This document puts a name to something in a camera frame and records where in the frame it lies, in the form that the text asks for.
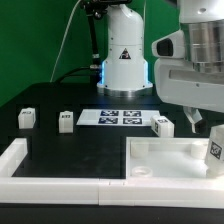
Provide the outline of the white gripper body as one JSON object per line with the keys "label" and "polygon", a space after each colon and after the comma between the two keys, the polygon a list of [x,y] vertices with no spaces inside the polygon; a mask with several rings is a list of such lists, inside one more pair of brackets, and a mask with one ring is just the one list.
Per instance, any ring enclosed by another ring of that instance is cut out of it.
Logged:
{"label": "white gripper body", "polygon": [[224,73],[199,73],[184,60],[160,58],[154,75],[163,102],[224,113]]}

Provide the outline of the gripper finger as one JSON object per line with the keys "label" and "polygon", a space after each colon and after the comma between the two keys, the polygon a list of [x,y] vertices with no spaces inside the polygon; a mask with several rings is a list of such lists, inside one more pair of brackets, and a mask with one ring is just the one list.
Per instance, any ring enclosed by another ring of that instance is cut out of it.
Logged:
{"label": "gripper finger", "polygon": [[198,109],[193,107],[183,107],[183,111],[191,123],[192,132],[200,133],[204,128],[204,120]]}

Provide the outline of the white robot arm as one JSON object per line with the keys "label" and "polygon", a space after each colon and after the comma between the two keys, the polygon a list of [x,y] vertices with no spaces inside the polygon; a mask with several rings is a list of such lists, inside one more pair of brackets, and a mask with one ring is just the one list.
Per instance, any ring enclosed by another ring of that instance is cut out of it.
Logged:
{"label": "white robot arm", "polygon": [[124,4],[109,4],[108,56],[97,88],[117,97],[156,90],[196,126],[201,109],[224,113],[224,0],[165,1],[180,9],[179,29],[151,45],[154,82],[143,56],[143,19]]}

